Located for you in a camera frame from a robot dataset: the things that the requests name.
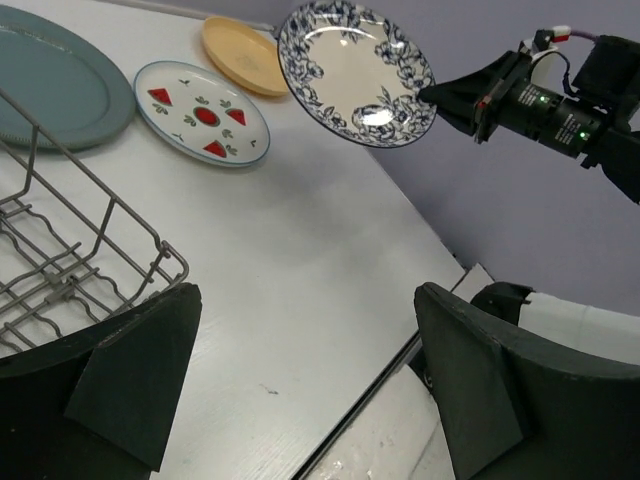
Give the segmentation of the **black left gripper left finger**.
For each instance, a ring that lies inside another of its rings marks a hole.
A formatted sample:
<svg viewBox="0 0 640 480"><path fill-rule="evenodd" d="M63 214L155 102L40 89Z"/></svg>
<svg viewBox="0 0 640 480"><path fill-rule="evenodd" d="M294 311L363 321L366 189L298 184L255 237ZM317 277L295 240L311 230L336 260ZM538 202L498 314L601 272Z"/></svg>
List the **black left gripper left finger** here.
<svg viewBox="0 0 640 480"><path fill-rule="evenodd" d="M180 284L1 360L4 479L147 479L159 471L202 311Z"/></svg>

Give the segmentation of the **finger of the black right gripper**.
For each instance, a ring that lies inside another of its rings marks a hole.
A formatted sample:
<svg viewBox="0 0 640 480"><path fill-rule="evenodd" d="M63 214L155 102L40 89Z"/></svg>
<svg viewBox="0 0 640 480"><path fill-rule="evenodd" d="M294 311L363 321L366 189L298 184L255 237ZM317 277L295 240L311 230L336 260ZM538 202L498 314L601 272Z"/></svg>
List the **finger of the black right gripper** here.
<svg viewBox="0 0 640 480"><path fill-rule="evenodd" d="M457 131L474 136L478 129L476 100L444 99L437 102L437 114Z"/></svg>
<svg viewBox="0 0 640 480"><path fill-rule="evenodd" d="M511 69L514 58L514 52L505 52L497 60L478 71L456 80L422 88L417 94L417 99L438 108L466 108L474 105L506 75Z"/></svg>

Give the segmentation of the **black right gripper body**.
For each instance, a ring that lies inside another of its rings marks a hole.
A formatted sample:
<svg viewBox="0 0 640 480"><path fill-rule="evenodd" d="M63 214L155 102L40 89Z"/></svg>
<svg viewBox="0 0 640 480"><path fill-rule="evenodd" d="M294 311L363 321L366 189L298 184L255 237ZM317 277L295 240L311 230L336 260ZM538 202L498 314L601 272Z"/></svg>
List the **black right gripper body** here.
<svg viewBox="0 0 640 480"><path fill-rule="evenodd" d="M533 80L535 70L553 55L565 63L562 93ZM484 143L503 127L571 158L586 154L604 134L607 113L571 88L570 67L564 54L548 49L533 56L508 51L483 68L484 85L474 105L474 141Z"/></svg>

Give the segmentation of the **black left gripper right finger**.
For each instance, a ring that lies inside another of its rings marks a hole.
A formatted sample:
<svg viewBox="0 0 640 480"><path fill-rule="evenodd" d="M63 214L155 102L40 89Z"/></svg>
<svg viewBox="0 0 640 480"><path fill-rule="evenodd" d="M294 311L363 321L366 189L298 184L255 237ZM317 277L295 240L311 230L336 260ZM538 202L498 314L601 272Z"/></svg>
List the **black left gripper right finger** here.
<svg viewBox="0 0 640 480"><path fill-rule="evenodd" d="M414 307L456 478L638 478L638 366L547 340L432 282Z"/></svg>

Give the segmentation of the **blue floral plate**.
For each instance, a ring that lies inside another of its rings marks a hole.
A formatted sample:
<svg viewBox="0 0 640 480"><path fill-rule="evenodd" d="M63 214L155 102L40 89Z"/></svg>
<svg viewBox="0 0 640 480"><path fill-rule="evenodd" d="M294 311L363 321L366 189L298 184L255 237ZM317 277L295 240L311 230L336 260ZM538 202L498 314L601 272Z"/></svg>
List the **blue floral plate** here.
<svg viewBox="0 0 640 480"><path fill-rule="evenodd" d="M311 1L284 20L277 53L287 86L332 133L374 148L409 145L431 128L426 56L394 22L350 1Z"/></svg>

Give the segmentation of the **white watermelon pattern plate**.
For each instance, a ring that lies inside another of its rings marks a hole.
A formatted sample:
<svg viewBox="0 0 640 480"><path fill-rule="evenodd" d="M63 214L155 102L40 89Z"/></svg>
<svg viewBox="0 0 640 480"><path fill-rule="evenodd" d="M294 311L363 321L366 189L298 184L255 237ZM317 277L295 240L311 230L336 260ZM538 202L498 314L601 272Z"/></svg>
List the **white watermelon pattern plate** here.
<svg viewBox="0 0 640 480"><path fill-rule="evenodd" d="M184 62L156 61L133 80L147 125L177 150L228 168L259 163L271 135L254 103L220 76Z"/></svg>

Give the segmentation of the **teal blue plate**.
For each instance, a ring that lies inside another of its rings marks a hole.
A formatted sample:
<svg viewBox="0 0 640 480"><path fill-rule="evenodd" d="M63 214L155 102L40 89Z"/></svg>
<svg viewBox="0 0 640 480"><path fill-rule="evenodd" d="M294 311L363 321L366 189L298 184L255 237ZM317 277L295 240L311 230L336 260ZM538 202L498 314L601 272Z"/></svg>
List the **teal blue plate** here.
<svg viewBox="0 0 640 480"><path fill-rule="evenodd" d="M136 101L99 49L43 17L1 7L1 89L69 150L113 140Z"/></svg>

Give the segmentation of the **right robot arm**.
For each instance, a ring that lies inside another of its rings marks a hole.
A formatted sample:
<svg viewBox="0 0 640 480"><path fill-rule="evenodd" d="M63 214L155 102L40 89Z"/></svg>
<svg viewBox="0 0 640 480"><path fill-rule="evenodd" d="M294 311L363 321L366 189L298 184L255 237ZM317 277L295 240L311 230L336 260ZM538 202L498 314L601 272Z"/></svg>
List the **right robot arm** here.
<svg viewBox="0 0 640 480"><path fill-rule="evenodd" d="M565 74L560 93L542 87L547 61L572 37L593 47L577 75ZM540 29L485 68L425 87L417 95L478 144L503 127L570 158L598 167L633 203L639 201L639 45L567 26ZM575 350L629 364L639 362L639 319L562 300L529 287L496 282L474 306Z"/></svg>

